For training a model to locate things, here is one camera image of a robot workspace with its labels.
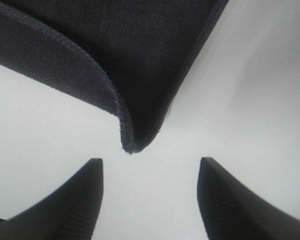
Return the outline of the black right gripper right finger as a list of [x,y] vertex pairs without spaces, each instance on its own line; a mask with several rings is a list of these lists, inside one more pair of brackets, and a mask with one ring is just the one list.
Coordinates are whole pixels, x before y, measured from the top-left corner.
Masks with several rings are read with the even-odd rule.
[[210,240],[300,240],[300,220],[248,189],[217,161],[203,157],[197,201]]

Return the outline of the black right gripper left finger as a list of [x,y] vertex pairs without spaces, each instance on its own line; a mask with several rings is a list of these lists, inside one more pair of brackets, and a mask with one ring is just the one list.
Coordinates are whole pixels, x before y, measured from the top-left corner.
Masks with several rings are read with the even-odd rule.
[[90,240],[103,191],[103,161],[92,158],[40,202],[10,219],[0,218],[0,240]]

